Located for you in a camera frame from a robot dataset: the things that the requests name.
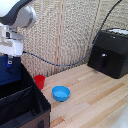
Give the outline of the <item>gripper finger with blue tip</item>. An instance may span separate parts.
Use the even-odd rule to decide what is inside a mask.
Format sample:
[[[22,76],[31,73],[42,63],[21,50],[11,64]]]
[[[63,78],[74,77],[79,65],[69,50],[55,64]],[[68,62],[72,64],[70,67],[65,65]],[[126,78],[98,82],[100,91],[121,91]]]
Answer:
[[[8,68],[11,68],[12,67],[12,64],[13,64],[13,56],[8,56],[8,59],[7,59],[7,67]]]

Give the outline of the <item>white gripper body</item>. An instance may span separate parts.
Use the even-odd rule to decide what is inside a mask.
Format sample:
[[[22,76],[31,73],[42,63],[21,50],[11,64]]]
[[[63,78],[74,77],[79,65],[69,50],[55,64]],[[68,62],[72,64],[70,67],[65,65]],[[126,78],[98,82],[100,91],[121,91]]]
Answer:
[[[0,53],[21,56],[23,53],[23,36],[16,27],[0,24]]]

